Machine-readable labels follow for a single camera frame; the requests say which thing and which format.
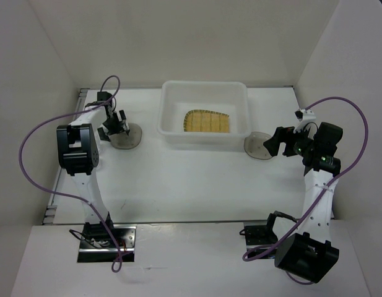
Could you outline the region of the woven bamboo tray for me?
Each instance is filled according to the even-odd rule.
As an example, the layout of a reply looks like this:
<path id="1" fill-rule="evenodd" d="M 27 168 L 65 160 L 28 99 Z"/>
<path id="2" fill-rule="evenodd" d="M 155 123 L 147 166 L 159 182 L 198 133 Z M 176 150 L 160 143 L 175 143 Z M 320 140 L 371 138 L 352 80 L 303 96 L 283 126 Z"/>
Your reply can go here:
<path id="1" fill-rule="evenodd" d="M 210 110 L 188 111 L 183 120 L 185 132 L 229 133 L 229 115 Z"/>

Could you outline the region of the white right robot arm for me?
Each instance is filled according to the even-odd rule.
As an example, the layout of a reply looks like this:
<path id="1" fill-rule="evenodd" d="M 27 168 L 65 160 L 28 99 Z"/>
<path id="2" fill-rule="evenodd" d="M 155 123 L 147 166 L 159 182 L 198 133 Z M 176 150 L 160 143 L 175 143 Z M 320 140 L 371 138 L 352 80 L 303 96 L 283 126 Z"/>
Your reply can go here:
<path id="1" fill-rule="evenodd" d="M 285 228 L 279 222 L 266 225 L 264 236 L 270 243 L 279 242 L 275 266 L 309 283 L 318 283 L 339 259 L 339 250 L 331 244 L 329 221 L 336 177 L 341 171 L 341 161 L 334 154 L 342 136 L 342 128 L 322 122 L 313 137 L 294 127 L 277 127 L 274 135 L 263 143 L 272 156 L 278 154 L 280 144 L 284 143 L 286 157 L 302 157 L 303 215 L 284 240 L 281 239 Z"/>

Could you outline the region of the white plastic bin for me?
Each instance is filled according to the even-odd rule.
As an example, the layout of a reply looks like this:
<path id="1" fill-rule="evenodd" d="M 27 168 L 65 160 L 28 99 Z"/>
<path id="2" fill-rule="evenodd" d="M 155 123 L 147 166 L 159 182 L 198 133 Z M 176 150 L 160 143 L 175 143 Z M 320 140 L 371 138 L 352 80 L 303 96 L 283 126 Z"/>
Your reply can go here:
<path id="1" fill-rule="evenodd" d="M 184 119 L 192 110 L 228 115 L 228 132 L 186 132 Z M 248 91 L 241 82 L 169 80 L 163 83 L 157 130 L 176 148 L 242 150 L 251 134 Z"/>

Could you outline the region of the clear glass plate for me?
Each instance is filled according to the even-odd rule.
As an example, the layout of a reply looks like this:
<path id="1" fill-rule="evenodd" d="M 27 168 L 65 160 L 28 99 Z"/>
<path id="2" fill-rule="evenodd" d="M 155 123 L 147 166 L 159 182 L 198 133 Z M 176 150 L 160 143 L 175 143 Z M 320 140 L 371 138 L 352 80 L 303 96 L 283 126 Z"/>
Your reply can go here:
<path id="1" fill-rule="evenodd" d="M 129 134 L 122 132 L 110 136 L 111 145 L 119 150 L 130 150 L 136 148 L 142 140 L 142 129 L 140 125 L 129 123 Z"/>
<path id="2" fill-rule="evenodd" d="M 263 132 L 252 132 L 244 141 L 244 150 L 251 158 L 258 160 L 269 160 L 272 158 L 271 154 L 263 146 L 263 143 L 269 140 L 271 136 Z"/>

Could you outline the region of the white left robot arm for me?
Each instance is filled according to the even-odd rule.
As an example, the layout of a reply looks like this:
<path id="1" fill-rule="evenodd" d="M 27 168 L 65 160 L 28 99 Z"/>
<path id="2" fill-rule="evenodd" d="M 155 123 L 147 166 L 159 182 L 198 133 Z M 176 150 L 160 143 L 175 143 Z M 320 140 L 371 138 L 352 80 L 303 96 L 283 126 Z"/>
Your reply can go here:
<path id="1" fill-rule="evenodd" d="M 74 181 L 84 206 L 85 225 L 80 238 L 90 243 L 95 240 L 105 248 L 115 242 L 116 232 L 98 186 L 100 155 L 96 138 L 122 149 L 121 143 L 131 134 L 124 111 L 115 111 L 110 96 L 100 92 L 76 120 L 56 129 L 59 165 Z"/>

